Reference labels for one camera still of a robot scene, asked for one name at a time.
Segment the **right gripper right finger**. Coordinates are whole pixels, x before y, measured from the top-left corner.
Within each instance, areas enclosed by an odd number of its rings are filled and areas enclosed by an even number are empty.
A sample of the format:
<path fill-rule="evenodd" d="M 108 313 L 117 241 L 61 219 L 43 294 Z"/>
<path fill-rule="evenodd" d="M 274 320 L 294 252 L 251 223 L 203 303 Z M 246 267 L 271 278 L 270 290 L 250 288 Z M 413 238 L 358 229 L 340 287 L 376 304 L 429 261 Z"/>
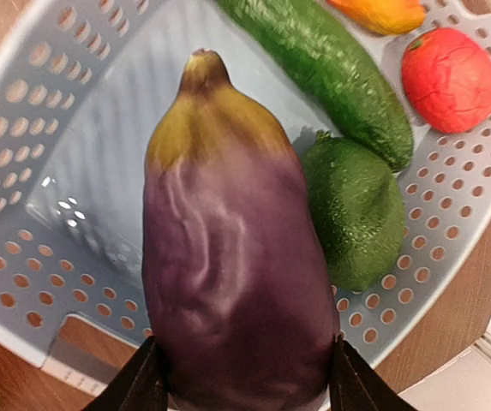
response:
<path fill-rule="evenodd" d="M 331 410 L 416 410 L 394 392 L 341 335 L 333 340 L 329 396 Z"/>

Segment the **green toy avocado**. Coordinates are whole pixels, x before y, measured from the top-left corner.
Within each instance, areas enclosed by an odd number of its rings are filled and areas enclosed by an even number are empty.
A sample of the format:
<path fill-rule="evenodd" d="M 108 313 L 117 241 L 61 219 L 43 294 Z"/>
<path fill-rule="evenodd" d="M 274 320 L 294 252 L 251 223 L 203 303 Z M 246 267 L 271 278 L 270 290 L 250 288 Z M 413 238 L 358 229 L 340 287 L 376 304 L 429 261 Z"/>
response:
<path fill-rule="evenodd" d="M 404 201 L 391 168 L 369 149 L 324 130 L 302 167 L 332 284 L 366 291 L 390 272 L 403 244 Z"/>

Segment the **purple toy eggplant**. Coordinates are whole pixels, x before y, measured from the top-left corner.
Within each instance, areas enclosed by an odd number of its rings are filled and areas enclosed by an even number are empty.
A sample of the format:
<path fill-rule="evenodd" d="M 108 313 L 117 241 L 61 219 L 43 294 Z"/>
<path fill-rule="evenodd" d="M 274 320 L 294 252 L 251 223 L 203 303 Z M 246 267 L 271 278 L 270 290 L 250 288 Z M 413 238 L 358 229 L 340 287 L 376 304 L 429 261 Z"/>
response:
<path fill-rule="evenodd" d="M 145 161 L 142 282 L 182 410 L 316 410 L 338 314 L 279 121 L 194 52 Z"/>

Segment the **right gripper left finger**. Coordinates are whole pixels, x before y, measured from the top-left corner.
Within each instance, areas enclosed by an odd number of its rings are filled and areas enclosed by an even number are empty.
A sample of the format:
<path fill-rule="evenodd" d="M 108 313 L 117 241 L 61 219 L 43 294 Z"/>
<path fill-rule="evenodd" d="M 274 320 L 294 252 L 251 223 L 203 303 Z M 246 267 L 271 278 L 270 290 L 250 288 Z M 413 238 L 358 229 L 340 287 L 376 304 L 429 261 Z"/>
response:
<path fill-rule="evenodd" d="M 165 355 L 150 336 L 83 411 L 165 411 L 169 401 L 166 374 Z"/>

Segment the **light blue plastic basket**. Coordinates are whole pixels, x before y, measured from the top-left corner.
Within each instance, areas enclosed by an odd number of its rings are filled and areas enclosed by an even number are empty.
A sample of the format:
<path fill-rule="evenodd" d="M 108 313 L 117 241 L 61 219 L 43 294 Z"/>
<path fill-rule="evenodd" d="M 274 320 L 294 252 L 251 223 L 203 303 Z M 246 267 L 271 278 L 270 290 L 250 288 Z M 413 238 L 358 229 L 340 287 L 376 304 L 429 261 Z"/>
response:
<path fill-rule="evenodd" d="M 427 1 L 424 30 L 454 27 L 491 56 L 491 14 Z M 143 161 L 189 54 L 216 50 L 233 84 L 265 105 L 298 152 L 327 116 L 212 1 L 33 1 L 0 45 L 0 343 L 96 395 L 113 371 L 57 343 L 79 314 L 139 345 Z M 337 294 L 346 339 L 379 365 L 433 305 L 491 219 L 491 116 L 415 133 L 393 286 Z"/>

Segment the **green toy cucumber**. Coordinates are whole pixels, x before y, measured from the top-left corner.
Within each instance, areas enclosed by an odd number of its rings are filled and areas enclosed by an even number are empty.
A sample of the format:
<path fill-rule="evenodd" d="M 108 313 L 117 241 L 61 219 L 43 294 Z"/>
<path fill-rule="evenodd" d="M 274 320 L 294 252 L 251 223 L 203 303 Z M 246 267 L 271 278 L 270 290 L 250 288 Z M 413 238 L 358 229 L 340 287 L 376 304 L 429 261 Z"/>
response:
<path fill-rule="evenodd" d="M 413 158 L 403 105 L 373 58 L 316 1 L 220 1 L 296 86 L 348 137 L 380 155 L 392 171 Z"/>

